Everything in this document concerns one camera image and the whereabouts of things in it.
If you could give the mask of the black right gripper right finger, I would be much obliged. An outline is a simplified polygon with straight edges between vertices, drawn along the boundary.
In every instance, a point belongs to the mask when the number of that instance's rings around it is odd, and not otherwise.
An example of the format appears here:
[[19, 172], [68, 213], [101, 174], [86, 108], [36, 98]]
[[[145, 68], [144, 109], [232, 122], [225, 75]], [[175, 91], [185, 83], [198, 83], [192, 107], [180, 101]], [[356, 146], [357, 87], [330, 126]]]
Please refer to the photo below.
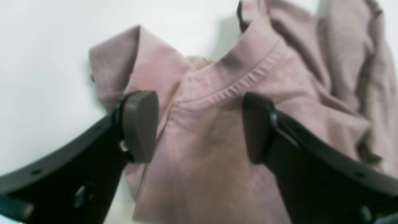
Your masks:
[[257, 93], [243, 97], [249, 159], [275, 176], [293, 224], [396, 224], [397, 179], [317, 138]]

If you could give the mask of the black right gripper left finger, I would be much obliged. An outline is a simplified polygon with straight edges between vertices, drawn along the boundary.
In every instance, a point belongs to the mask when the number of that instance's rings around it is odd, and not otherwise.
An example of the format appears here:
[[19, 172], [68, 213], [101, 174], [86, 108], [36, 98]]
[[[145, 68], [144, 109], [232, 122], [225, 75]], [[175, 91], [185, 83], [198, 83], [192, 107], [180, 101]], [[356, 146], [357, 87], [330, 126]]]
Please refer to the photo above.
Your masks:
[[121, 96], [111, 114], [61, 149], [0, 180], [0, 213], [19, 224], [102, 224], [128, 163], [155, 154], [155, 91]]

